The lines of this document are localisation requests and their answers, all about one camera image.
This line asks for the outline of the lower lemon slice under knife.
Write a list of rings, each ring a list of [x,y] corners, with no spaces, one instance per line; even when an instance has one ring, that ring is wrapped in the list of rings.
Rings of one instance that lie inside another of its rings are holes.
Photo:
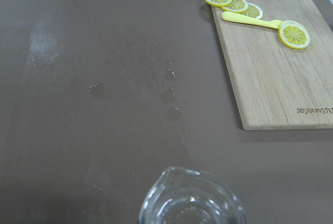
[[[298,27],[303,27],[302,24],[300,24],[299,22],[294,21],[294,20],[285,20],[285,21],[282,22],[282,25],[285,25],[285,24],[288,24],[288,23],[294,24],[294,25],[296,25]]]

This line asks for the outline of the wooden cutting board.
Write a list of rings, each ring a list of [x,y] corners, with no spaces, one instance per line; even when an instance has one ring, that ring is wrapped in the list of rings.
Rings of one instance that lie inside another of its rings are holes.
[[[245,130],[332,128],[332,30],[312,0],[246,0],[263,19],[294,20],[310,35],[287,47],[277,30],[224,21],[212,8]]]

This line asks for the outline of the middle lemon slice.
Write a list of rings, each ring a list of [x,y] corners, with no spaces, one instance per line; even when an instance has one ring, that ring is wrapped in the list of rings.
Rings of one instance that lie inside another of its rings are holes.
[[[243,13],[249,7],[249,3],[246,0],[232,0],[230,4],[221,6],[224,11],[233,13]]]

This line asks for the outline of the yellow plastic knife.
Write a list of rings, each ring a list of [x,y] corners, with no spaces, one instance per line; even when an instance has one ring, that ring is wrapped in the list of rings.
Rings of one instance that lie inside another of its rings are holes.
[[[265,21],[229,11],[222,12],[221,18],[229,22],[250,24],[272,29],[279,29],[280,25],[283,23],[281,20]]]

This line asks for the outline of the clear glass measuring cup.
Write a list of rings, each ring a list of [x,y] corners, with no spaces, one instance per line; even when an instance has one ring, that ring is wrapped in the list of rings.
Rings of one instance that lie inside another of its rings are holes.
[[[148,191],[138,223],[248,223],[233,190],[206,171],[166,168]]]

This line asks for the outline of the top lemon slice on knife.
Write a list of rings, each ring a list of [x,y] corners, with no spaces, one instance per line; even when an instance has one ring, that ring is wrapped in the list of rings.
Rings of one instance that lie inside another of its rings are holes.
[[[310,44],[310,35],[302,25],[284,23],[278,32],[281,41],[290,48],[304,49]]]

